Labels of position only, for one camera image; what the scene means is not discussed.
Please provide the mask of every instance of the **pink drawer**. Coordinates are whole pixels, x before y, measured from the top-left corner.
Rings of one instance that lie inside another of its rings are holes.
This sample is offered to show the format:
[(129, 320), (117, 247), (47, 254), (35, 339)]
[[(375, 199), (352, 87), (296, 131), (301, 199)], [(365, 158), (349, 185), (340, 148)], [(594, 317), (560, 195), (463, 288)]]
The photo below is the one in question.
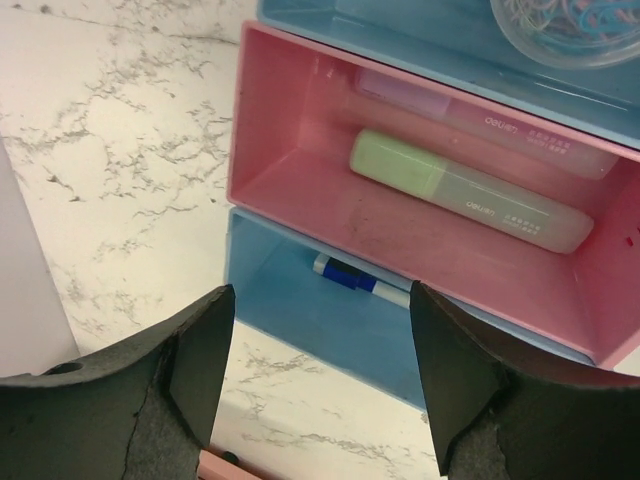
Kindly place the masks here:
[[(448, 103), (425, 109), (411, 101), (419, 94), (403, 100), (390, 91), (393, 98), (376, 98), (363, 72)], [(233, 203), (604, 368), (640, 345), (640, 152), (254, 22), (245, 25), (238, 78)], [(349, 167), (364, 128), (580, 210), (595, 228), (575, 252), (552, 253), (374, 182)], [(496, 128), (521, 135), (507, 141)], [(591, 167), (541, 158), (538, 148), (573, 149), (573, 162), (620, 159), (598, 178)]]

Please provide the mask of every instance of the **blue marker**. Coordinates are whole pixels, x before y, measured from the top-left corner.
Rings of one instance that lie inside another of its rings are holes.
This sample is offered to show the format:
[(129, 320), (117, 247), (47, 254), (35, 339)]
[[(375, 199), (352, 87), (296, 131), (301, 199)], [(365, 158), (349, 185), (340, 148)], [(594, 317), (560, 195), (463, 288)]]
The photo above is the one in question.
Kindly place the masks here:
[(313, 271), (352, 290), (360, 288), (403, 308), (409, 308), (409, 293), (381, 282), (368, 273), (347, 265), (324, 253), (313, 262)]

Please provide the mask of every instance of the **marble countertop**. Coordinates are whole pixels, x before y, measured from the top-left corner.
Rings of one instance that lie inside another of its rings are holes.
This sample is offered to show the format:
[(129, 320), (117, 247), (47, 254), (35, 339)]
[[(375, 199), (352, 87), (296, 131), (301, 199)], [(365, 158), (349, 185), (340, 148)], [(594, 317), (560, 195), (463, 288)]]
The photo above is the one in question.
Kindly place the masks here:
[[(223, 281), (254, 9), (0, 0), (0, 132), (83, 354)], [(282, 478), (438, 478), (423, 412), (241, 323), (213, 442)]]

